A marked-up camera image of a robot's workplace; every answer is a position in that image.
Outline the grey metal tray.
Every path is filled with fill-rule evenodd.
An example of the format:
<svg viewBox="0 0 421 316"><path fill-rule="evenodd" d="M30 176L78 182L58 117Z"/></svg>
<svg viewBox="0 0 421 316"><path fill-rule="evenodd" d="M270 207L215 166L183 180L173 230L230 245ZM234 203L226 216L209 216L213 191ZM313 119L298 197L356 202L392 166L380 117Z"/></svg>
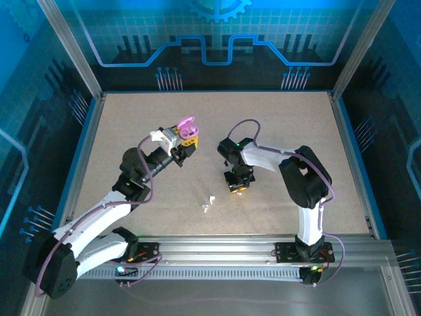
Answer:
<svg viewBox="0 0 421 316"><path fill-rule="evenodd" d="M63 297L26 296L17 316L421 316L392 263L327 271L322 284L274 280L79 280Z"/></svg>

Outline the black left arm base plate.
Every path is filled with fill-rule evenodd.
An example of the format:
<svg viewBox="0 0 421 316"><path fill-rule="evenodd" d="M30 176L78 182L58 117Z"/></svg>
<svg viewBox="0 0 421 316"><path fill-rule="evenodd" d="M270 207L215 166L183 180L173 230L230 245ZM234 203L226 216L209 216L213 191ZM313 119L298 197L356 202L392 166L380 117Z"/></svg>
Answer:
<svg viewBox="0 0 421 316"><path fill-rule="evenodd" d="M122 257L112 259L109 263L143 263L159 254L159 243L135 242L128 246Z"/></svg>

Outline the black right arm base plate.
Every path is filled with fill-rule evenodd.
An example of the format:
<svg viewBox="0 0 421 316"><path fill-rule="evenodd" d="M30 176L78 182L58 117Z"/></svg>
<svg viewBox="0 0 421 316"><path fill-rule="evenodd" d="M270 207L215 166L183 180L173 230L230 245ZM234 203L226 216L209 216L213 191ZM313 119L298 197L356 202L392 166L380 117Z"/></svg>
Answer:
<svg viewBox="0 0 421 316"><path fill-rule="evenodd" d="M295 242L277 242L271 255L277 263L334 263L335 255L332 244L324 242L317 249Z"/></svg>

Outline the aluminium frame post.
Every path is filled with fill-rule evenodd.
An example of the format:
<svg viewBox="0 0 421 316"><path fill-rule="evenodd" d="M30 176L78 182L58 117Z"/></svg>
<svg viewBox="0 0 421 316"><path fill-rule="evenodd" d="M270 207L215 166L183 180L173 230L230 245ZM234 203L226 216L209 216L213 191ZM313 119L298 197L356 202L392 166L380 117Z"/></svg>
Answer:
<svg viewBox="0 0 421 316"><path fill-rule="evenodd" d="M76 38L59 10L55 0L36 0L44 15L62 43L65 51L74 63L76 70L96 101L101 101L103 91L85 58Z"/></svg>
<svg viewBox="0 0 421 316"><path fill-rule="evenodd" d="M370 19L366 23L366 26L355 45L355 48L353 49L341 74L339 75L339 78L337 79L337 82L335 83L332 92L332 101L339 101L363 57L371 47L395 2L396 0L378 0L378 4L373 10Z"/></svg>

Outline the controller board with led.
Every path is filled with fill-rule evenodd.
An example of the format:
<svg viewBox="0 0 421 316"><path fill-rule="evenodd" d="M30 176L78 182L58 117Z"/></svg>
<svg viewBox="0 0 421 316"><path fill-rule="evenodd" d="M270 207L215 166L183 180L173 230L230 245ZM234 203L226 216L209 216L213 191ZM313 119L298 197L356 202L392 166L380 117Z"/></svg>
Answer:
<svg viewBox="0 0 421 316"><path fill-rule="evenodd" d="M323 271L324 268L319 266L300 267L299 276L301 283L305 286L316 287L322 277Z"/></svg>
<svg viewBox="0 0 421 316"><path fill-rule="evenodd" d="M139 269L137 267L118 265L114 270L114 279L119 287L123 287L128 282L137 280L138 276Z"/></svg>

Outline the right controller board with LED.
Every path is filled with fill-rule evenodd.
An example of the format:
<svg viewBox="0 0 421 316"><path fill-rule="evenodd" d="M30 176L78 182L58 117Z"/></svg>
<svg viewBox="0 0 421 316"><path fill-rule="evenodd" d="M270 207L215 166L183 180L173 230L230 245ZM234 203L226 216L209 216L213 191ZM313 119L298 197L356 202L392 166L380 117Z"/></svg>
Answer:
<svg viewBox="0 0 421 316"><path fill-rule="evenodd" d="M300 267L299 276L301 283L305 286L316 287L322 277L323 271L324 268L319 266Z"/></svg>

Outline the aluminium table side rail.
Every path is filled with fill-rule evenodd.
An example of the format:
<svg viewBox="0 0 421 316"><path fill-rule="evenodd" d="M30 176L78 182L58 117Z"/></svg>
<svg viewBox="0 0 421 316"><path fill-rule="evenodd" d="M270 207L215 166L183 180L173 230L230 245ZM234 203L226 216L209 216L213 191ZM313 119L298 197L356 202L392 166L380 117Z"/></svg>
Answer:
<svg viewBox="0 0 421 316"><path fill-rule="evenodd" d="M74 218L104 103L105 95L100 101L93 99L89 106L51 230L61 227Z"/></svg>
<svg viewBox="0 0 421 316"><path fill-rule="evenodd" d="M384 237L384 226L362 163L351 121L342 101L328 92L328 99L337 125L335 142L341 142L341 161L334 167L337 197L327 207L325 229L340 234L366 234L374 239Z"/></svg>

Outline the purple earbud charging case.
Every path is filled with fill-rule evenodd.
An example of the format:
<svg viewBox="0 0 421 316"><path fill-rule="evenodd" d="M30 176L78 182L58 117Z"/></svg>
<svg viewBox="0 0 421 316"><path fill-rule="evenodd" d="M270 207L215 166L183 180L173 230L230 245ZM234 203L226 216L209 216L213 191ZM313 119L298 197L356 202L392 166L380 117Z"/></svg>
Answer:
<svg viewBox="0 0 421 316"><path fill-rule="evenodd" d="M182 119L178 125L177 129L179 135L182 139L188 140L199 134L199 127L195 124L195 117L190 116Z"/></svg>

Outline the left controller board with LED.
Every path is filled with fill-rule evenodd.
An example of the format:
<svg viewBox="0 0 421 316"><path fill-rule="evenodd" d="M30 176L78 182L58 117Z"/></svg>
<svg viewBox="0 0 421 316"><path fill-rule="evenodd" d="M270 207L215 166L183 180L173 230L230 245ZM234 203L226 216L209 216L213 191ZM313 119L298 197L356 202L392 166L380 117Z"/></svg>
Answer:
<svg viewBox="0 0 421 316"><path fill-rule="evenodd" d="M119 287L123 287L128 282L137 280L138 276L139 269L137 267L118 265L114 270L114 279Z"/></svg>

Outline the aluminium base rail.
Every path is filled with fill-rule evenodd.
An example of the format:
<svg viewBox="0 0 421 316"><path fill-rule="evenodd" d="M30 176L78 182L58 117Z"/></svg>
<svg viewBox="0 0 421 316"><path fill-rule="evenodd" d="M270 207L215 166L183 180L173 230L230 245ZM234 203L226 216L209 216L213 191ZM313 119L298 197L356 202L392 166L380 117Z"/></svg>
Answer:
<svg viewBox="0 0 421 316"><path fill-rule="evenodd" d="M345 234L345 267L382 266L395 259L389 240L369 234ZM275 265L271 256L276 242L294 242L282 234L141 236L140 242L159 243L163 263L168 266L265 266Z"/></svg>

